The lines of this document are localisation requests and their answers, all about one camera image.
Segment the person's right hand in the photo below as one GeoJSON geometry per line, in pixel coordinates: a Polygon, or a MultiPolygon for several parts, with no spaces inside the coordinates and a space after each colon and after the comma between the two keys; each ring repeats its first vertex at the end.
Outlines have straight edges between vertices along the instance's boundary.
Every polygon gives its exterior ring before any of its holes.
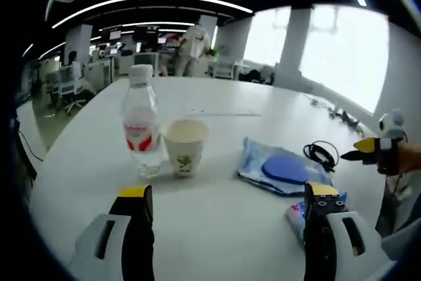
{"type": "Polygon", "coordinates": [[[378,172],[386,176],[396,176],[405,173],[403,153],[398,143],[394,143],[389,149],[381,149],[377,160],[378,172]]]}

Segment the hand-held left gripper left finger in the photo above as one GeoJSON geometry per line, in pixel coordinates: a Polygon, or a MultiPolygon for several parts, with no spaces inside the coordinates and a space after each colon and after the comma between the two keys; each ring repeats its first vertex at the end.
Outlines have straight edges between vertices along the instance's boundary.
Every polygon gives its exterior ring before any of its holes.
{"type": "Polygon", "coordinates": [[[150,185],[126,188],[75,243],[77,280],[154,280],[153,198],[150,185]]]}

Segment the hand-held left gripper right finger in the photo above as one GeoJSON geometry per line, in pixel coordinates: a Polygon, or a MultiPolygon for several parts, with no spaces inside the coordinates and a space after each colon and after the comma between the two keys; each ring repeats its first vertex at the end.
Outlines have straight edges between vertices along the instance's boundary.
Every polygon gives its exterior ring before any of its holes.
{"type": "Polygon", "coordinates": [[[305,184],[305,280],[380,280],[381,237],[332,186],[305,184]]]}

